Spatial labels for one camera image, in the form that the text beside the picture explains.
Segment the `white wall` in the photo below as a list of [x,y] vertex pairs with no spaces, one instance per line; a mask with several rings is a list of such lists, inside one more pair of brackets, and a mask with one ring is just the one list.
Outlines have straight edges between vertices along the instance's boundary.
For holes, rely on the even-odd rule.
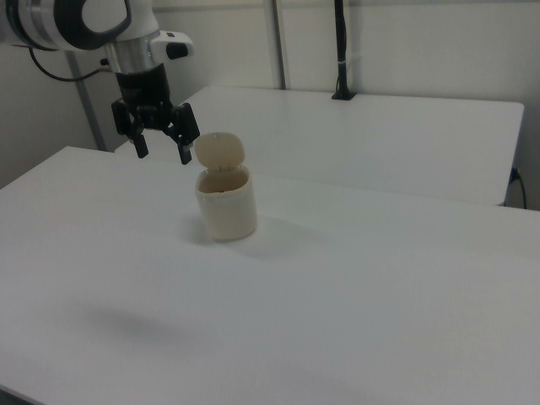
[[[95,149],[75,85],[45,76],[26,49],[1,51],[0,188],[65,146]],[[36,54],[46,68],[69,77],[63,53]]]
[[[277,86],[277,58],[262,0],[157,0],[154,6],[162,30],[184,32],[196,47],[193,57],[165,65],[173,103],[207,85]],[[101,52],[81,54],[78,61],[89,70],[101,57]],[[114,150],[127,140],[116,134],[111,113],[111,103],[121,97],[116,80],[102,75],[86,86],[107,148]]]
[[[282,3],[290,88],[333,91],[332,2]],[[375,5],[346,12],[356,91],[525,105],[516,165],[530,207],[540,209],[540,3]],[[520,207],[518,191],[513,186],[509,197]]]

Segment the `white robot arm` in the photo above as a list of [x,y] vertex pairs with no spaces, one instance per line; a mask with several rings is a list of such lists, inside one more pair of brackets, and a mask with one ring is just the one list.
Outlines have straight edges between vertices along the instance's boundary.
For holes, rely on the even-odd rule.
[[112,104],[116,129],[148,154],[143,130],[171,137],[183,164],[198,137],[189,104],[173,106],[164,61],[193,53],[190,38],[164,32],[151,0],[0,0],[0,43],[42,51],[103,47],[122,98]]

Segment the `black stand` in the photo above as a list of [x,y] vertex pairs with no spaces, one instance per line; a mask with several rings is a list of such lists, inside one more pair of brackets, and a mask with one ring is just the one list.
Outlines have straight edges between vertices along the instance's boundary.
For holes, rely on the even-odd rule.
[[356,93],[352,93],[347,85],[347,27],[343,14],[343,0],[334,0],[336,10],[336,38],[337,38],[337,92],[333,100],[351,100]]

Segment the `white table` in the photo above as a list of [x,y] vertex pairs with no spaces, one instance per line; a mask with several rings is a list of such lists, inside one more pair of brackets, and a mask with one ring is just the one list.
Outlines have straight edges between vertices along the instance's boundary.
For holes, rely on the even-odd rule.
[[[523,105],[494,101],[210,87],[188,100],[202,133],[229,131],[258,174],[501,204]],[[147,159],[180,162],[160,132]],[[119,154],[136,156],[130,143]]]
[[45,405],[540,402],[535,212],[67,148],[0,190],[0,385]]

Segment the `white container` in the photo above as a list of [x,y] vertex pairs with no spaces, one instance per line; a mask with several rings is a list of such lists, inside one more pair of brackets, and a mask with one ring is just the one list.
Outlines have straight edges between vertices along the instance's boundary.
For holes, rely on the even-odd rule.
[[195,154],[207,169],[197,178],[196,194],[208,234],[215,240],[244,238],[257,227],[250,171],[242,166],[240,139],[228,132],[202,135]]

